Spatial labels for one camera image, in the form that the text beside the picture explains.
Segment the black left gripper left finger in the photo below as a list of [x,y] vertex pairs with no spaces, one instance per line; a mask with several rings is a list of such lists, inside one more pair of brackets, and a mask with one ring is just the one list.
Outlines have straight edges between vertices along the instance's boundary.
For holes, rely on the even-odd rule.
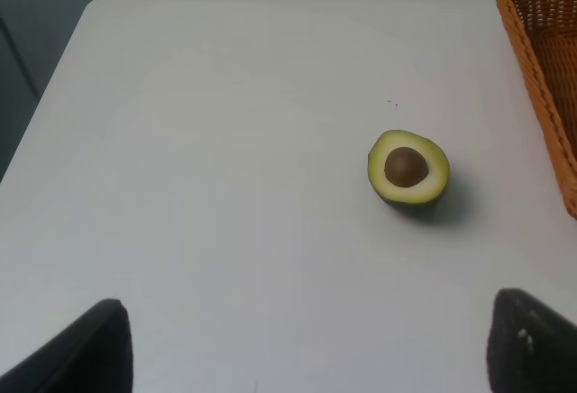
[[127,309],[103,299],[1,376],[3,392],[133,391],[133,340]]

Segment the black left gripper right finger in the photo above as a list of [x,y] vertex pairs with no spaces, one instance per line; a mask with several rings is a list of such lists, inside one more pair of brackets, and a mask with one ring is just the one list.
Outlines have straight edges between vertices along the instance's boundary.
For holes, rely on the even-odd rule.
[[576,325],[520,288],[493,302],[486,363],[493,392],[576,391]]

